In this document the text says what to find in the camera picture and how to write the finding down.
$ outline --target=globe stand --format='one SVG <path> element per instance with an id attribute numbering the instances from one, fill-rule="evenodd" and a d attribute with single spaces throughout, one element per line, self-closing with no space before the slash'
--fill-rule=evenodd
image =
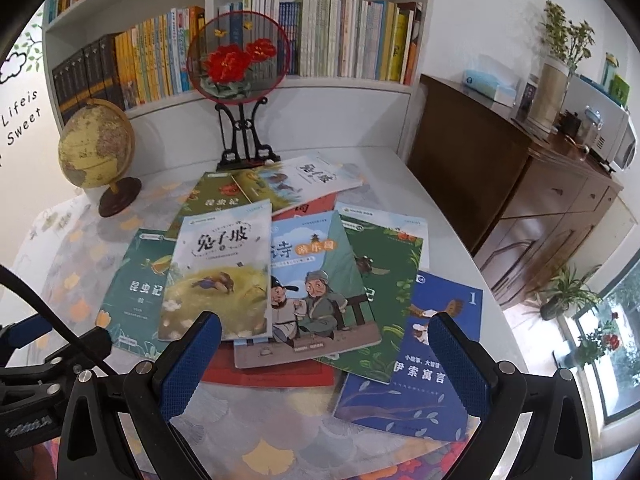
<path id="1" fill-rule="evenodd" d="M 100 197 L 98 213 L 102 218 L 117 215 L 137 198 L 142 189 L 139 178 L 126 176 L 109 184 L 109 189 Z"/>
<path id="2" fill-rule="evenodd" d="M 217 166 L 217 171 L 229 171 L 229 170 L 245 170 L 247 168 L 255 168 L 256 166 L 262 166 L 267 160 L 271 162 L 279 162 L 280 156 L 273 153 L 273 149 L 268 144 L 263 144 L 258 138 L 258 133 L 255 131 L 255 113 L 260 105 L 267 104 L 267 98 L 262 97 L 255 102 L 254 109 L 251 112 L 251 118 L 248 118 L 244 114 L 244 105 L 238 104 L 239 119 L 236 120 L 231 113 L 229 107 L 225 104 L 216 104 L 216 110 L 218 112 L 224 112 L 231 122 L 232 137 L 231 147 L 227 149 L 225 141 L 225 132 L 222 128 L 222 121 L 220 121 L 220 134 L 222 135 L 222 146 L 224 151 L 220 157 L 220 162 Z M 242 146 L 244 148 L 244 158 L 240 157 L 238 152 L 238 133 L 242 133 Z M 254 156 L 250 156 L 249 149 L 249 133 L 252 136 L 252 143 L 254 145 Z"/>

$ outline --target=blue gripper pad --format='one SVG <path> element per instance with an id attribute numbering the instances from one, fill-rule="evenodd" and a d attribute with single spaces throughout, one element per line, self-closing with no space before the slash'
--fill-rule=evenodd
<path id="1" fill-rule="evenodd" d="M 7 335 L 7 344 L 11 348 L 22 348 L 29 343 L 36 341 L 37 338 L 51 332 L 52 328 L 40 314 L 34 314 L 27 319 L 9 325 Z"/>
<path id="2" fill-rule="evenodd" d="M 221 338 L 220 318 L 211 312 L 203 312 L 182 339 L 171 343 L 156 361 L 159 365 L 165 352 L 171 353 L 173 349 L 179 352 L 180 344 L 186 342 L 160 386 L 159 407 L 165 421 L 184 412 Z"/>
<path id="3" fill-rule="evenodd" d="M 442 364 L 460 401 L 469 415 L 486 420 L 491 411 L 491 387 L 484 375 L 476 367 L 471 357 L 459 342 L 460 336 L 466 339 L 457 326 L 454 336 L 439 316 L 429 322 L 429 345 Z"/>

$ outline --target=flower pot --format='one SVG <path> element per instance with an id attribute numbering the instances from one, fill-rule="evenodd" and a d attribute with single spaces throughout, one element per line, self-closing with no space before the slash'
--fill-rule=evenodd
<path id="1" fill-rule="evenodd" d="M 559 59 L 547 56 L 528 117 L 529 121 L 546 132 L 551 131 L 560 111 L 568 79 L 569 67 Z"/>

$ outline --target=cabinet drawer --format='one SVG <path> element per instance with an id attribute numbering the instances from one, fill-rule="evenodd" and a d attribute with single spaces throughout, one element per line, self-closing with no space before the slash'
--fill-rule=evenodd
<path id="1" fill-rule="evenodd" d="M 607 182 L 589 179 L 582 187 L 575 202 L 569 208 L 569 213 L 583 213 L 587 211 L 596 211 L 600 200 L 609 189 Z"/>
<path id="2" fill-rule="evenodd" d="M 580 174 L 534 159 L 502 218 L 565 213 L 585 181 Z"/>

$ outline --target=cartoon man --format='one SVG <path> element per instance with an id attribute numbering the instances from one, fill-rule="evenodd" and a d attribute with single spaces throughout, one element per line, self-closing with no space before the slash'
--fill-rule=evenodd
<path id="1" fill-rule="evenodd" d="M 306 274 L 305 288 L 308 296 L 304 298 L 306 314 L 298 316 L 298 325 L 302 332 L 311 332 L 322 337 L 334 338 L 338 320 L 335 309 L 345 313 L 347 299 L 329 287 L 329 276 L 324 270 L 313 270 Z"/>
<path id="2" fill-rule="evenodd" d="M 301 300 L 287 298 L 287 290 L 296 292 L 295 285 L 282 285 L 275 277 L 271 277 L 271 309 L 273 312 L 273 337 L 276 341 L 288 344 L 293 348 L 293 340 L 298 334 L 296 316 L 304 316 L 306 304 Z"/>

